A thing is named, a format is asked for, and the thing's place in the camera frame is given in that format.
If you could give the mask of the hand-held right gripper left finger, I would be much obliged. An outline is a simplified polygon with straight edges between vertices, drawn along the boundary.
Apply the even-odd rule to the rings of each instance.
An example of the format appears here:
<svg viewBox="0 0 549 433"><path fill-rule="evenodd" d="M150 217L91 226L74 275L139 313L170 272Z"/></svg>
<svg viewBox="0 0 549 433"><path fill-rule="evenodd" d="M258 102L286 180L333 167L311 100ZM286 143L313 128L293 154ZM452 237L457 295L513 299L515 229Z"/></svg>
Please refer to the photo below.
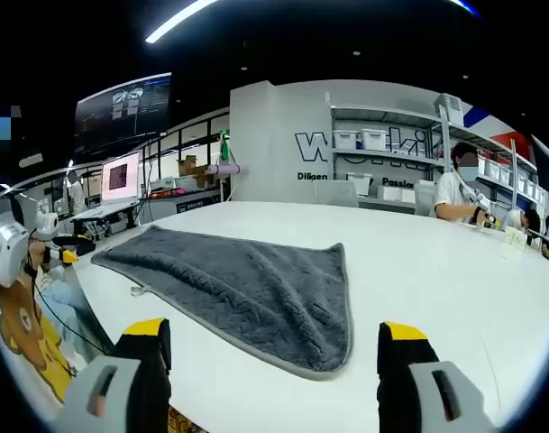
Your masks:
<svg viewBox="0 0 549 433"><path fill-rule="evenodd" d="M137 322L110 355L95 358L66 390L63 432L166 432L171 384L170 326Z"/></svg>

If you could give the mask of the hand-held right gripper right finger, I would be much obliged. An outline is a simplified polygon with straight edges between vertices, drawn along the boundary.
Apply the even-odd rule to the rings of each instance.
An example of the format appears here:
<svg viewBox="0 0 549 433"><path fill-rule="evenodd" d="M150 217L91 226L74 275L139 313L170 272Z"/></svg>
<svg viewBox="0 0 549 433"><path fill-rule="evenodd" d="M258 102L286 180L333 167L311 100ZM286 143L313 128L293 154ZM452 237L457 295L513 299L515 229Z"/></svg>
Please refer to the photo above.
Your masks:
<svg viewBox="0 0 549 433"><path fill-rule="evenodd" d="M377 345L381 432L493 432L483 395L419 329L382 322Z"/></svg>

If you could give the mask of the person's left hand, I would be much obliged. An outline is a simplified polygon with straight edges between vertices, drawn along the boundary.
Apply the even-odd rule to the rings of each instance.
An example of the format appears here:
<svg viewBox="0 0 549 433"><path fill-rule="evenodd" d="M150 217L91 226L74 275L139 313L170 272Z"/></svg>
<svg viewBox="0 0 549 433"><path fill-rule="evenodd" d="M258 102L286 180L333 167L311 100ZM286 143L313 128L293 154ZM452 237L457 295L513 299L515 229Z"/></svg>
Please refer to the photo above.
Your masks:
<svg viewBox="0 0 549 433"><path fill-rule="evenodd" d="M29 264L35 271L48 263L49 256L46 254L46 248L47 245L36 238L29 243Z"/></svg>

